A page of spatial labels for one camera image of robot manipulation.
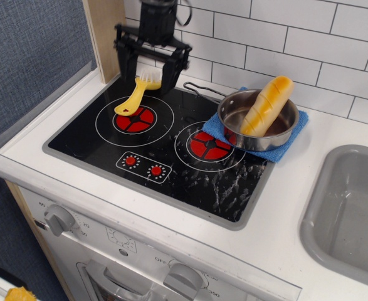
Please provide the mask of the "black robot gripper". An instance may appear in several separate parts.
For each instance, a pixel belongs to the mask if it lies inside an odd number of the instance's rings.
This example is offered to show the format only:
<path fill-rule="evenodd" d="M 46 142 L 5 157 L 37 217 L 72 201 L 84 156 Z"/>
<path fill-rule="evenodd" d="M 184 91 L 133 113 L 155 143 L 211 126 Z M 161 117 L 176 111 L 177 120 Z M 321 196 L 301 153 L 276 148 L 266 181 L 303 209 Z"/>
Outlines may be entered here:
<path fill-rule="evenodd" d="M 121 77 L 125 82 L 136 76 L 138 56 L 146 56 L 154 60 L 166 61 L 162 69 L 161 94 L 172 90 L 179 75 L 189 67 L 189 53 L 192 48 L 174 37 L 175 25 L 187 26 L 192 18 L 188 16 L 182 23 L 177 18 L 177 1 L 141 1 L 140 23 L 138 27 L 123 25 L 115 26 L 117 37 L 114 41 L 117 50 Z M 171 56 L 165 56 L 143 47 L 170 46 L 174 48 Z"/>

